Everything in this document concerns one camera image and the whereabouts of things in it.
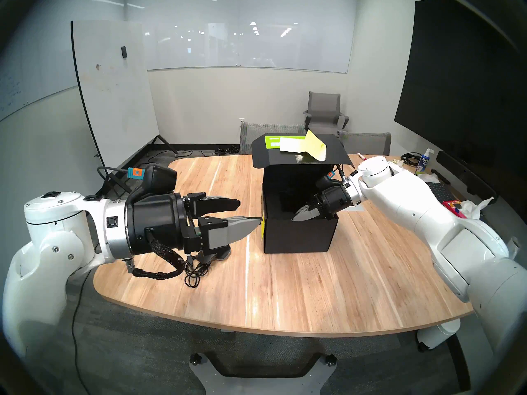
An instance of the black monitor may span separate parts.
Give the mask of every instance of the black monitor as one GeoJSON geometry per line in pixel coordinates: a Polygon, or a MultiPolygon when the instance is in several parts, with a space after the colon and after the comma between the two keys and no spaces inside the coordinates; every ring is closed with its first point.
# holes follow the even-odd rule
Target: black monitor
{"type": "Polygon", "coordinates": [[[444,150],[527,222],[527,65],[455,0],[415,3],[395,121],[444,150]]]}

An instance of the metal base plate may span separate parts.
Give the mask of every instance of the metal base plate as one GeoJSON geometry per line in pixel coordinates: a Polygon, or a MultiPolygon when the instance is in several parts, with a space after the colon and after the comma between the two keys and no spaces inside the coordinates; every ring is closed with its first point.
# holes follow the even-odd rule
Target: metal base plate
{"type": "Polygon", "coordinates": [[[205,354],[199,355],[201,363],[194,366],[189,362],[189,367],[205,387],[207,395],[319,395],[337,368],[336,365],[328,366],[323,355],[299,378],[237,378],[221,375],[205,354]]]}

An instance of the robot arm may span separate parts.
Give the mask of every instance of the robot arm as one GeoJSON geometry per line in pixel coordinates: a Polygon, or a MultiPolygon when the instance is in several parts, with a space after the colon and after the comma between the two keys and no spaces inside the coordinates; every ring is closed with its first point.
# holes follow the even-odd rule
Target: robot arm
{"type": "Polygon", "coordinates": [[[49,192],[24,207],[31,242],[13,257],[3,297],[3,329],[17,354],[26,356],[50,335],[66,307],[65,285],[101,264],[122,259],[131,276],[158,280],[179,275],[188,259],[225,259],[229,244],[243,239],[261,218],[214,218],[240,201],[174,193],[176,172],[150,164],[127,200],[110,201],[75,192],[49,192]],[[101,253],[95,253],[86,212],[93,217],[101,253]],[[195,227],[193,220],[198,221],[195,227]],[[174,266],[169,273],[137,269],[136,254],[154,252],[174,266]]]}
{"type": "Polygon", "coordinates": [[[424,181],[382,156],[364,161],[342,181],[317,185],[320,193],[294,220],[332,216],[371,200],[428,246],[435,271],[461,301],[471,302],[493,349],[509,336],[527,308],[527,271],[508,259],[505,243],[492,228],[455,216],[424,181]]]}

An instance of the yellow sticky note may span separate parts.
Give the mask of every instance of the yellow sticky note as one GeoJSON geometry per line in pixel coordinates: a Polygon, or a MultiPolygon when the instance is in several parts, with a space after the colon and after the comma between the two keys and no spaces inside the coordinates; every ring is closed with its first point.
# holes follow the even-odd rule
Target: yellow sticky note
{"type": "Polygon", "coordinates": [[[318,161],[326,161],[326,144],[313,134],[311,130],[307,131],[304,139],[304,148],[318,161]]]}
{"type": "Polygon", "coordinates": [[[307,131],[305,138],[280,137],[280,151],[307,152],[318,161],[326,161],[326,144],[320,141],[311,130],[307,131]]]}

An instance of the black box lid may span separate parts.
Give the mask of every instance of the black box lid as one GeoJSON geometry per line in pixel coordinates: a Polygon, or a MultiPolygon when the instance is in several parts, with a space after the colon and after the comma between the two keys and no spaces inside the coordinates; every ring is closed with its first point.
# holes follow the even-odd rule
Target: black box lid
{"type": "Polygon", "coordinates": [[[265,168],[270,165],[281,164],[351,164],[344,146],[333,134],[315,134],[326,144],[326,160],[318,161],[308,153],[291,153],[280,149],[268,149],[265,144],[266,136],[298,136],[298,133],[266,133],[252,142],[252,166],[265,168]]]}

